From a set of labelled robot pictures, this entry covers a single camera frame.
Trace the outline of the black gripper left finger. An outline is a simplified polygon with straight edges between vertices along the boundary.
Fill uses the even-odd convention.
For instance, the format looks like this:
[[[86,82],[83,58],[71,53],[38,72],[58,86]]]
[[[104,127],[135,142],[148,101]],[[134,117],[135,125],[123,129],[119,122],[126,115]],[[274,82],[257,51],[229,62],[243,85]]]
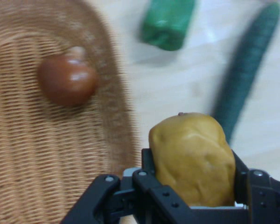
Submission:
[[[62,224],[118,224],[133,215],[139,224],[184,224],[192,211],[170,186],[155,178],[151,149],[131,176],[97,176],[62,219]]]

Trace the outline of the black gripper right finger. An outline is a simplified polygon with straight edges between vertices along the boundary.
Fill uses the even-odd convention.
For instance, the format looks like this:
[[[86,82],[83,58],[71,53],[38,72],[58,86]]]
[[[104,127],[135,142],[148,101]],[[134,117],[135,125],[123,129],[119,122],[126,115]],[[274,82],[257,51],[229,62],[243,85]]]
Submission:
[[[249,224],[280,224],[280,181],[266,171],[248,168],[233,152],[235,202],[246,206]]]

